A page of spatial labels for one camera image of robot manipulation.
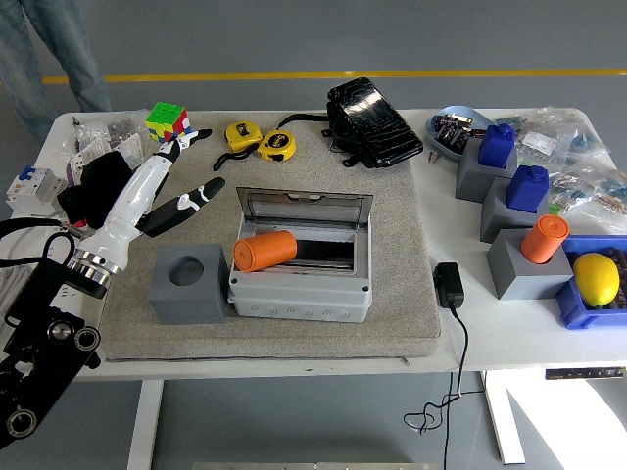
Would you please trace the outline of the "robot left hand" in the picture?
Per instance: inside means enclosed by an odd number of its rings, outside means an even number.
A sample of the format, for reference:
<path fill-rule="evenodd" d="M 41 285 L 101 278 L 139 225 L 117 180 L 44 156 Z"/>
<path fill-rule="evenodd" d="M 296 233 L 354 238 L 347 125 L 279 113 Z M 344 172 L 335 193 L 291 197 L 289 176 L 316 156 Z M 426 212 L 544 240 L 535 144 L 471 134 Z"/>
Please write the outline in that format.
<path fill-rule="evenodd" d="M 74 257 L 78 259 L 79 252 L 86 252 L 124 270 L 128 263 L 128 247 L 140 236 L 136 225 L 152 207 L 156 192 L 170 167 L 183 150 L 196 141 L 208 138 L 212 132 L 209 128 L 200 129 L 162 144 L 159 150 L 133 173 L 113 204 L 104 225 L 78 244 Z"/>

